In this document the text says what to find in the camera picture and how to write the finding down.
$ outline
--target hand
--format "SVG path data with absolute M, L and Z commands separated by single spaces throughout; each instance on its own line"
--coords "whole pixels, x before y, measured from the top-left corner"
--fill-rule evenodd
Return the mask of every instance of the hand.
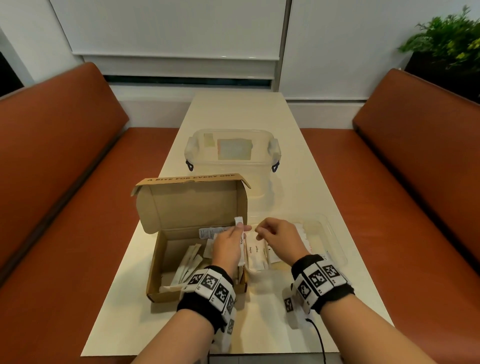
M 258 233 L 257 240 L 265 239 L 275 254 L 289 266 L 310 254 L 295 225 L 286 220 L 266 218 L 255 231 Z
M 240 237 L 243 230 L 250 231 L 252 227 L 239 222 L 219 233 L 213 243 L 212 265 L 223 268 L 232 279 L 240 261 Z

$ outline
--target forearm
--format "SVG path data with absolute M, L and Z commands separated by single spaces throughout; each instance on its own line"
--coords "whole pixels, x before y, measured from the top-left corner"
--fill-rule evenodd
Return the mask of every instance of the forearm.
M 434 363 L 353 294 L 326 303 L 320 316 L 346 363 Z
M 203 363 L 213 335 L 213 326 L 206 318 L 191 310 L 180 310 L 142 350 L 134 363 Z

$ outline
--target left hand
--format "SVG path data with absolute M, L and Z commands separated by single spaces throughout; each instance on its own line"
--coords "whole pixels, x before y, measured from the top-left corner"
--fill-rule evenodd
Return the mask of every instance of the left hand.
M 236 226 L 219 233 L 213 243 L 212 265 L 223 268 L 232 279 L 240 261 L 242 231 L 250 230 L 252 230 L 250 225 L 238 223 Z

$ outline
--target box lid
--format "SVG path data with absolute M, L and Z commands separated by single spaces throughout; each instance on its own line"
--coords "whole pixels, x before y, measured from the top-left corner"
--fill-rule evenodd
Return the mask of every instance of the box lid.
M 146 178 L 135 186 L 137 211 L 147 234 L 165 229 L 232 225 L 236 216 L 247 223 L 250 185 L 238 173 L 208 176 Z

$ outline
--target wristband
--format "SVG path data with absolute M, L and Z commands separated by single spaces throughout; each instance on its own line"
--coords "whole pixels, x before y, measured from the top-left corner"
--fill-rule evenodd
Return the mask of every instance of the wristband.
M 292 275 L 295 279 L 291 287 L 292 296 L 307 314 L 311 309 L 320 313 L 325 303 L 354 294 L 352 286 L 334 262 L 318 254 L 299 259 L 292 266 Z
M 199 313 L 210 321 L 215 333 L 226 325 L 233 328 L 230 319 L 235 310 L 236 294 L 232 283 L 232 279 L 220 267 L 209 266 L 197 270 L 180 292 L 177 311 L 189 309 Z

